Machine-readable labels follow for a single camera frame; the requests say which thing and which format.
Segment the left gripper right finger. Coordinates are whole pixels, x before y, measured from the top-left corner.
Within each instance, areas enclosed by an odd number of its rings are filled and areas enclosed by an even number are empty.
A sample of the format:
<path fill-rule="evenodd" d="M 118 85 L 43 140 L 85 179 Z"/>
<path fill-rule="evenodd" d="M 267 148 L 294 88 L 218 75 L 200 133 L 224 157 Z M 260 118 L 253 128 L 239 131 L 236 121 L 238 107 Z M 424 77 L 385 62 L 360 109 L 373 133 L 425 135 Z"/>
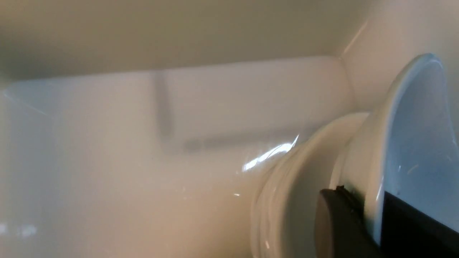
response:
<path fill-rule="evenodd" d="M 459 234 L 385 192 L 380 249 L 385 258 L 457 258 Z"/>

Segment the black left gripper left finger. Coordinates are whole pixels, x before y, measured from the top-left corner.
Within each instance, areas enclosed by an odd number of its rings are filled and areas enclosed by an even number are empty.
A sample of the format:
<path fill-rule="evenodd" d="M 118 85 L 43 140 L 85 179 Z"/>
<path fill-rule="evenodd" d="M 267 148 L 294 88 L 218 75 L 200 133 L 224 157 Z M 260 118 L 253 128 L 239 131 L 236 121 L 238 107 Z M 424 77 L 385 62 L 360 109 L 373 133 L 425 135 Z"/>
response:
<path fill-rule="evenodd" d="M 344 186 L 319 192 L 314 246 L 317 258 L 382 257 L 364 225 L 363 206 Z"/>

